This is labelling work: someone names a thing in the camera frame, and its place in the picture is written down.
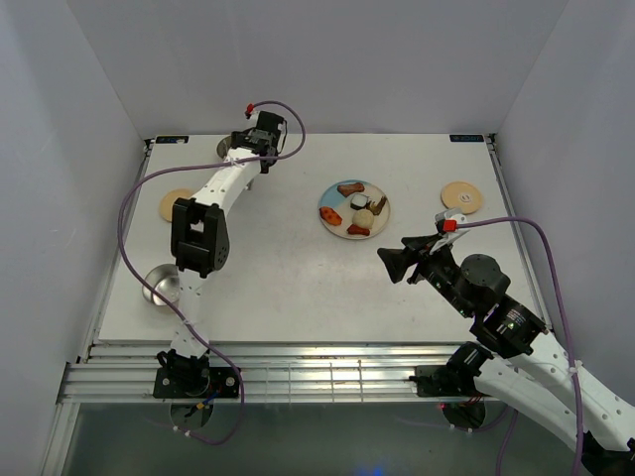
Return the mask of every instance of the small label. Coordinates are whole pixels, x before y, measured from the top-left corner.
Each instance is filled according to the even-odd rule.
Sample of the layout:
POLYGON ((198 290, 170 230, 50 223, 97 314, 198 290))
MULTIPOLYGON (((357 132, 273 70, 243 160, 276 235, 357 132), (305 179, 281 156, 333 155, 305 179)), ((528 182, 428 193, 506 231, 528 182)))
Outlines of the small label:
POLYGON ((483 136, 479 134, 450 134, 450 142, 485 142, 483 136))
POLYGON ((187 144, 190 136, 159 136, 156 144, 187 144))

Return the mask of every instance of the tabletop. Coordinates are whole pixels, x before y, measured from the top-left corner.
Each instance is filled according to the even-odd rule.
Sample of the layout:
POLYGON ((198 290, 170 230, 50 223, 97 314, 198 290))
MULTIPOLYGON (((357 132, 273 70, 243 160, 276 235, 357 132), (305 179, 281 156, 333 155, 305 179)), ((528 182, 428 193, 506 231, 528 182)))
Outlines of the tabletop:
MULTIPOLYGON (((219 162, 223 136, 189 136, 184 144, 155 144, 146 174, 219 162)), ((287 151, 299 143, 290 135, 287 151)), ((175 188, 199 189, 213 171, 176 173, 144 184, 126 249, 142 276, 170 253, 171 225, 159 203, 175 188)), ((201 330, 215 342, 455 343, 474 340, 464 319, 428 284, 392 285, 377 248, 400 248, 404 236, 436 232, 441 190, 464 180, 483 195, 478 221, 506 215, 484 143, 454 143, 448 135, 309 135, 295 156, 256 177, 227 215, 231 251, 205 285, 201 330), (375 237, 351 241, 320 223, 318 203, 334 183, 361 179, 388 196, 391 215, 375 237)), ((494 257, 511 279, 508 294, 536 311, 530 282, 509 224, 471 230, 453 248, 458 263, 473 253, 494 257)), ((141 285, 119 264, 99 325, 111 343, 170 342, 179 320, 146 302, 141 285)))

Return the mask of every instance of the toy food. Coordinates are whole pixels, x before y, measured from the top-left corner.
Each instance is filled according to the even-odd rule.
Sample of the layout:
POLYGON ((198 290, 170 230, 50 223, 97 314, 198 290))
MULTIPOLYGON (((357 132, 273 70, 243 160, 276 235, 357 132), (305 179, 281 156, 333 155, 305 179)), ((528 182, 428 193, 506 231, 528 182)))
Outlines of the toy food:
POLYGON ((337 214, 330 206, 323 206, 319 209, 319 216, 329 225, 339 226, 341 225, 341 216, 337 214))

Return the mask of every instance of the wooden coaster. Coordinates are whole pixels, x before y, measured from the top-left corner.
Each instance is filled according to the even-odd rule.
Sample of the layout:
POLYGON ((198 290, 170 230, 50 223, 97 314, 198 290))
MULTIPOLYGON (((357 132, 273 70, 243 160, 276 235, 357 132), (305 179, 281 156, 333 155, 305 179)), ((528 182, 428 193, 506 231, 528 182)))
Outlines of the wooden coaster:
POLYGON ((441 201, 447 208, 460 208, 468 215, 483 206, 483 195, 466 181, 453 181, 441 190, 441 201))
POLYGON ((176 190, 169 191, 161 199, 159 204, 159 214, 161 217, 169 223, 172 223, 172 205, 175 204, 177 198, 190 198, 194 195, 194 192, 189 188, 177 188, 176 190))

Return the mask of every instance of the metal bowl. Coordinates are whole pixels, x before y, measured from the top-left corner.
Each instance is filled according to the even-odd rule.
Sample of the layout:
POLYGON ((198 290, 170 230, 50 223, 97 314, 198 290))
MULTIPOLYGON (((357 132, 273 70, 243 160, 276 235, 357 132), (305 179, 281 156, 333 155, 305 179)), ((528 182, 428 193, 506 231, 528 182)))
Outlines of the metal bowl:
MULTIPOLYGON (((148 273, 146 281, 154 291, 167 298, 169 302, 175 303, 179 300, 181 288, 179 283, 179 270, 176 265, 159 265, 148 273)), ((154 305, 166 305, 159 299, 159 297, 153 295, 145 286, 142 286, 141 288, 143 297, 147 302, 154 305)))
POLYGON ((218 143, 218 145, 216 146, 216 154, 221 159, 224 159, 225 157, 227 157, 227 151, 229 151, 229 146, 231 146, 231 136, 225 137, 218 143))

